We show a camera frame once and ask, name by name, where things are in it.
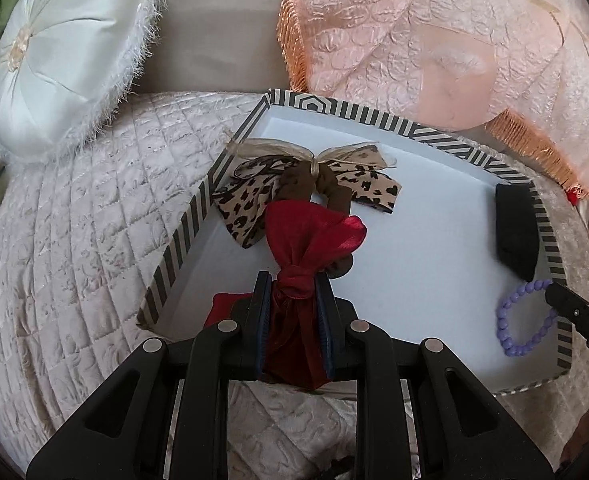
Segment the quilted blanket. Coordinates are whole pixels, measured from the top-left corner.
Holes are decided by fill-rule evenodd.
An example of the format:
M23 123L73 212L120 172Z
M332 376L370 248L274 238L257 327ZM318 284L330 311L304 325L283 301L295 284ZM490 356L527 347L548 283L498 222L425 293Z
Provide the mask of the quilted blanket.
M168 236L223 149L224 128L238 127L258 99L132 96L105 133L70 160L7 171L0 443L21 469L150 336L135 316ZM535 182L562 231L568 282L589 299L585 227L555 184ZM503 401L553 462L589 404L589 358L581 361L578 350L570 376ZM354 452L353 402L262 383L232 384L229 401L231 478L306 478Z

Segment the purple beaded bracelet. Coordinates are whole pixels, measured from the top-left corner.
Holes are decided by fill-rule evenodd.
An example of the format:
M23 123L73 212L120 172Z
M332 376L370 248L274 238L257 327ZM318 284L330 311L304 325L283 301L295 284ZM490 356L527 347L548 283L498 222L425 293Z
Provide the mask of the purple beaded bracelet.
M505 300L499 308L497 308L497 337L503 347L503 352L509 357L517 357L529 354L536 345L541 342L548 330L552 327L554 320L557 318L557 311L551 308L548 317L543 321L543 326L536 332L530 340L524 345L516 345L510 337L508 332L507 311L514 303L519 301L521 296L532 294L535 290L542 290L548 288L552 284L552 280L536 280L535 282L526 283L516 289L507 300Z

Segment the pillow fringe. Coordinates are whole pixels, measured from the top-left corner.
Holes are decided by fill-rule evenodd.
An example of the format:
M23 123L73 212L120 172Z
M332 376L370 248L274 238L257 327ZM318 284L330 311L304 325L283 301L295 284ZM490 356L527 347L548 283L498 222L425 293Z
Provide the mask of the pillow fringe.
M536 160L565 191L574 189L580 197L589 197L589 190L583 189L577 172L565 156L522 115L508 108L488 122L485 130L519 155Z
M276 25L277 38L286 60L286 67L290 76L290 89L295 92L305 92L306 83L305 49L301 23L297 15L295 0L283 0Z

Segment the leopard print bow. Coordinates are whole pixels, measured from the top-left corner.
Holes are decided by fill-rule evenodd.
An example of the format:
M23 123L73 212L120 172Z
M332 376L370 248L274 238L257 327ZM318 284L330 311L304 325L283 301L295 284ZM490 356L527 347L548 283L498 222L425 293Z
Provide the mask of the leopard print bow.
M341 186L352 190L354 202L392 213L401 186L376 171L386 167L376 145L364 146L361 150L363 153L358 160L366 160L369 164L344 160L329 160L324 164L337 175ZM251 247L263 237L266 206L279 191L281 174L298 162L295 156L259 156L238 166L229 183L213 193L212 199L228 231L243 248Z

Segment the round pillow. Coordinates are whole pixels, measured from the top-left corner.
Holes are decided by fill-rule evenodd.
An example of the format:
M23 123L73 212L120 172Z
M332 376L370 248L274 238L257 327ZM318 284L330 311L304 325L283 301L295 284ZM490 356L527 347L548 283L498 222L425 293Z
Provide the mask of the round pillow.
M19 0L0 41L0 142L46 161L89 138L126 93L161 0Z

